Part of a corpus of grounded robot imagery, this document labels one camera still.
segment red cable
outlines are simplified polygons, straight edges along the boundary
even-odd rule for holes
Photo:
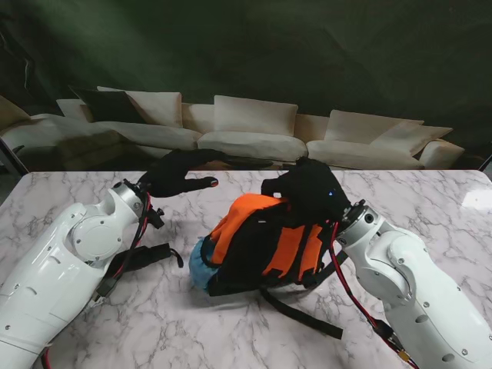
[[[147,212],[150,210],[150,208],[151,208],[151,196],[147,193]],[[140,244],[141,238],[143,237],[145,230],[147,229],[147,223],[148,223],[148,217],[145,217],[144,226],[141,229],[140,239],[137,241],[135,247],[137,247]],[[123,264],[121,264],[121,267],[116,271],[115,275],[113,275],[113,278],[116,278],[121,273],[122,269],[123,269]]]
[[[49,348],[47,348],[45,353],[43,354],[42,360],[44,361],[45,369],[52,369],[52,366],[49,364],[49,360],[48,360],[48,352],[49,352]]]
[[[335,266],[335,271],[337,272],[338,279],[340,279],[340,282],[344,286],[345,292],[347,292],[348,297],[354,302],[354,304],[359,308],[359,310],[362,312],[362,314],[367,318],[369,323],[373,326],[376,327],[376,321],[374,318],[364,309],[362,304],[358,301],[357,298],[352,294],[352,290],[349,287],[347,280],[345,279],[345,276],[343,272],[341,271],[340,264],[338,263],[338,259],[335,255],[335,249],[334,249],[334,242],[335,238],[337,237],[337,229],[338,229],[338,222],[334,223],[333,226],[333,233],[331,234],[331,241],[330,241],[330,256],[331,256],[331,262]],[[398,354],[398,351],[388,342],[387,340],[383,339],[383,342],[391,349],[393,350],[396,354]],[[418,369],[418,366],[413,362],[413,361],[406,361],[408,365],[413,367],[414,369]]]

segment marble table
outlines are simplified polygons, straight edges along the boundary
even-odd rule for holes
[[[170,241],[189,258],[198,237],[245,192],[259,192],[275,171],[194,172],[220,185],[154,199],[165,226],[148,228],[142,244]],[[395,225],[427,242],[436,263],[451,275],[492,323],[492,184],[477,171],[337,171],[352,200],[367,202]],[[137,172],[33,173],[0,207],[0,282],[63,208],[99,201],[106,188]],[[135,228],[125,233],[129,244]],[[362,304],[377,317],[382,306],[343,266]],[[345,329],[341,341],[325,337],[274,311],[257,293],[210,298],[191,285],[188,266],[167,259],[126,274],[106,304],[79,315],[55,340],[52,367],[330,368],[406,367],[371,331],[335,276],[307,295],[286,300]]]

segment wire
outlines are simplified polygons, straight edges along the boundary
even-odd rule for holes
[[[47,348],[45,353],[41,356],[41,365],[43,366],[43,369],[52,369],[52,366],[49,364],[48,352],[49,348]]]
[[[329,247],[329,252],[331,256],[331,261],[333,262],[333,265],[335,266],[335,271],[337,272],[338,279],[340,279],[340,282],[344,286],[344,290],[347,293],[348,297],[354,302],[355,306],[361,311],[361,313],[366,317],[366,319],[369,321],[372,327],[376,327],[376,321],[374,318],[364,309],[364,307],[361,305],[361,303],[358,301],[357,298],[355,298],[354,294],[352,293],[351,288],[348,286],[347,280],[345,279],[344,274],[341,271],[340,264],[338,263],[337,256],[335,255],[335,250],[334,250],[334,242],[335,242],[335,237],[337,236],[337,229],[338,229],[338,222],[335,222],[332,228],[332,233],[331,233],[331,242],[330,242],[330,247]]]
[[[331,225],[331,230],[332,230],[331,231],[332,232],[331,233],[331,241],[330,241],[329,248],[328,248],[328,251],[329,251],[330,257],[331,257],[331,262],[335,266],[335,271],[337,273],[338,279],[340,279],[342,286],[344,286],[344,290],[345,290],[345,292],[347,292],[348,297],[352,300],[352,302],[354,302],[355,306],[357,306],[357,308],[361,311],[361,313],[366,317],[367,321],[369,321],[369,324],[373,328],[377,328],[377,323],[376,323],[375,319],[372,317],[372,315],[370,315],[367,312],[366,309],[364,309],[362,304],[354,296],[350,286],[347,283],[347,280],[345,279],[343,272],[341,271],[340,263],[338,263],[338,259],[337,259],[337,256],[335,255],[335,250],[334,250],[334,242],[335,242],[335,238],[337,237],[337,229],[338,229],[338,222],[335,222]],[[391,342],[387,339],[384,339],[382,337],[381,337],[381,339],[391,350],[393,350],[398,355],[398,357],[402,358],[400,356],[400,352],[402,351],[401,349],[399,349],[393,342]],[[414,361],[412,359],[409,358],[408,360],[404,360],[404,361],[407,364],[409,364],[411,367],[413,367],[414,369],[418,369],[418,366],[414,363]]]
[[[144,236],[144,233],[147,230],[147,224],[148,224],[147,214],[150,208],[151,208],[151,196],[148,192],[146,192],[145,200],[144,200],[144,210],[141,214],[140,220],[138,221],[137,231],[135,232],[135,236],[133,237],[133,241],[131,242],[130,248],[128,249],[128,253],[126,254],[125,259],[123,260],[121,267],[116,271],[115,275],[113,275],[113,278],[119,279],[125,272],[125,269],[128,266],[128,262],[130,261],[131,255],[133,254],[133,250],[138,246],[138,244],[141,241],[141,238]]]

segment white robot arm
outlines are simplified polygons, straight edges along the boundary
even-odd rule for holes
[[[416,234],[361,202],[344,217],[336,239],[420,369],[492,368],[492,330]]]
[[[185,176],[192,168],[223,158],[223,153],[211,149],[174,150],[154,163],[137,184],[124,180],[108,190],[99,204],[65,209],[0,286],[0,369],[29,369],[85,306],[99,303],[130,270],[132,251],[146,224],[164,225],[160,219],[164,213],[152,208],[150,195],[166,198],[215,187],[216,178]],[[137,222],[130,251],[119,269],[113,275],[110,269],[110,277],[103,279],[122,245],[123,230]],[[172,254],[182,266],[181,257],[164,246],[168,244],[157,246],[154,253],[141,252],[133,267],[143,268]]]
[[[0,289],[0,368],[30,368],[91,300],[142,200],[121,182],[96,205],[66,208]]]

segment green backdrop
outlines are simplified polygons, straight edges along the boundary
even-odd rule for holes
[[[492,139],[492,2],[3,0],[51,99],[67,85],[231,95]]]

